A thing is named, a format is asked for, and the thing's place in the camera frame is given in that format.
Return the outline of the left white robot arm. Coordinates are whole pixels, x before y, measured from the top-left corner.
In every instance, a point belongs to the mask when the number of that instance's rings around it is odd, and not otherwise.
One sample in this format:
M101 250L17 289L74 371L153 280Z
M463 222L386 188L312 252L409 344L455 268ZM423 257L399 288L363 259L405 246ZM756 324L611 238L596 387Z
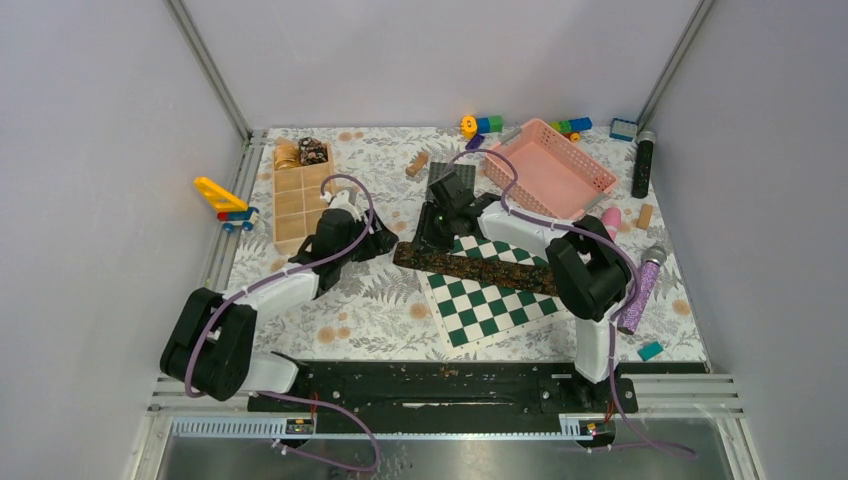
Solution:
M187 298L159 361L189 396L228 400L239 392L271 392L288 411L309 401L303 365L279 353L257 353L255 335L267 321L311 302L335 286L345 265L389 253L398 237L374 210L354 217L329 208L297 254L278 272L227 292L206 287Z

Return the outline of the black key-patterned necktie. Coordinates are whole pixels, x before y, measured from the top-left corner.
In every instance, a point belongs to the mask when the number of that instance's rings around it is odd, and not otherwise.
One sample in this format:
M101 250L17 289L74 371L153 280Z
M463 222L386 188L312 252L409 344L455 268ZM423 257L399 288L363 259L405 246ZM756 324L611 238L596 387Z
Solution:
M522 265L496 259L468 258L447 253L426 253L410 242L400 242L393 255L399 267L487 283L514 290L558 296L550 267Z

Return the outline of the wooden compartment box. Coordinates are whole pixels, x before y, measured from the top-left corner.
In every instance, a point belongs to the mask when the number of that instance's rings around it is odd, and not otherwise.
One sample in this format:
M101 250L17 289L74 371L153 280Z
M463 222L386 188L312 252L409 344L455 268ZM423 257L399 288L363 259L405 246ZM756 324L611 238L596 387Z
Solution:
M297 145L298 142L277 138L272 153L272 243L282 255L294 255L307 236L316 232L323 212L328 208L321 199L323 191L335 192L334 181L324 188L322 182L335 173L330 145L328 162L300 168L275 171L273 155L277 145Z

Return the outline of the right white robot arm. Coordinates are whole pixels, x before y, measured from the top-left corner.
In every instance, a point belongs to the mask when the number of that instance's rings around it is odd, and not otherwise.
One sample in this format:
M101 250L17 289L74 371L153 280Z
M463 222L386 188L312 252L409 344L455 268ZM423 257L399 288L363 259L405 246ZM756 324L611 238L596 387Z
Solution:
M621 309L633 266L595 217L577 222L541 217L511 207L499 195L477 196L454 173L428 187L408 256L443 263L459 237L499 241L543 257L548 278L566 309L577 317L573 386L575 402L597 412L613 398L607 379L615 368L612 315Z

